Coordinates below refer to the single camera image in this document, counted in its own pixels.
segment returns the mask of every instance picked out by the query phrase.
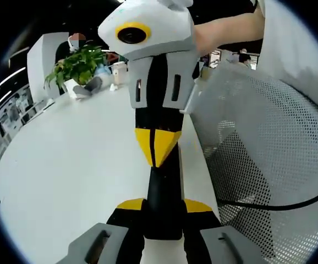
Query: yellow panel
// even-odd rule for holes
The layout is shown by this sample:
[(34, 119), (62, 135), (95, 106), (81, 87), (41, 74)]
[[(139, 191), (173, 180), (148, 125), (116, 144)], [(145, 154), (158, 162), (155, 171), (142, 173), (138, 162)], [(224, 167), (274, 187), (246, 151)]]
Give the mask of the yellow panel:
[(150, 167), (153, 167), (153, 161), (152, 161), (152, 154), (150, 152), (150, 129), (143, 129), (143, 128), (136, 128), (135, 129), (136, 138), (139, 142), (139, 145), (146, 156), (146, 159), (148, 161), (148, 164)]
[(172, 149), (181, 136), (181, 131), (170, 132), (165, 130), (155, 130), (154, 151), (155, 165), (160, 167), (168, 157)]
[(209, 212), (212, 211), (208, 205), (202, 202), (196, 202), (193, 200), (185, 199), (185, 204), (188, 213), (199, 213), (199, 212)]
[(118, 34), (121, 30), (130, 28), (130, 27), (131, 28), (135, 27), (136, 29), (142, 29), (144, 31), (144, 33), (146, 34), (146, 39), (143, 40), (142, 42), (145, 42), (152, 35), (152, 31), (151, 31), (150, 27), (146, 26), (145, 24), (140, 23), (140, 22), (127, 22), (127, 23), (125, 23), (125, 24), (123, 24), (115, 29), (116, 37), (118, 36)]
[(139, 199), (124, 201), (123, 203), (120, 203), (116, 208), (140, 211), (142, 208), (143, 200), (144, 200), (143, 198), (139, 198)]

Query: robot eye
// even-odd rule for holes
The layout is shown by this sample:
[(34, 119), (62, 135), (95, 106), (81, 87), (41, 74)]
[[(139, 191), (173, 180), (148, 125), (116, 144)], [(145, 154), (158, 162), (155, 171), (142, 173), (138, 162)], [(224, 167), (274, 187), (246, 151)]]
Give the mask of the robot eye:
[(139, 44), (146, 41), (151, 36), (151, 30), (148, 26), (131, 22), (116, 29), (117, 38), (126, 44)]
[(126, 29), (121, 30), (117, 37), (120, 41), (127, 44), (138, 44), (146, 40), (147, 34), (142, 29), (128, 27)]

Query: rectangular slot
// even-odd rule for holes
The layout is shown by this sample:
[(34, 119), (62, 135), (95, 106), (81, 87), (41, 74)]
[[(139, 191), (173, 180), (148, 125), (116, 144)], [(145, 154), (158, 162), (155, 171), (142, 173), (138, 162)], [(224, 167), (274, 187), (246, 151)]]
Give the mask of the rectangular slot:
[(136, 83), (136, 102), (141, 101), (141, 83), (142, 83), (141, 79), (137, 80), (137, 83)]
[(174, 89), (172, 91), (171, 101), (176, 102), (179, 99), (180, 85), (181, 85), (181, 75), (175, 74)]
[(91, 246), (90, 250), (86, 256), (86, 263), (88, 264), (97, 264), (102, 254), (102, 251), (105, 247), (106, 242), (108, 241), (110, 235), (106, 231), (102, 231), (99, 236), (94, 241), (93, 245)]

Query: human arm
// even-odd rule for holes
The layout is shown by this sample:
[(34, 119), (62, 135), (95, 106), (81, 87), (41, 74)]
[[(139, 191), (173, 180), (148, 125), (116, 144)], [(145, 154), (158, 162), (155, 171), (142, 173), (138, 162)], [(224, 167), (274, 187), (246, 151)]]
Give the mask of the human arm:
[(257, 6), (254, 13), (220, 18), (195, 26), (197, 49), (204, 56), (225, 44), (260, 40), (265, 18)]

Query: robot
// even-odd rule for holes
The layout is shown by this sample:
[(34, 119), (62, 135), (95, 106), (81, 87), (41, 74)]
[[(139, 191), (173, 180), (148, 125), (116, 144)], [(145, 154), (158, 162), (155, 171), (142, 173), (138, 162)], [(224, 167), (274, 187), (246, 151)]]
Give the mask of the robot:
[(109, 48), (129, 60), (135, 135), (151, 166), (147, 198), (125, 201), (107, 224), (72, 242), (59, 263), (140, 263), (144, 238), (180, 240), (192, 263), (264, 263), (260, 249), (232, 227), (222, 227), (207, 205), (184, 199), (178, 139), (184, 113), (197, 96), (199, 55), (187, 7), (193, 0), (127, 0), (99, 26)]

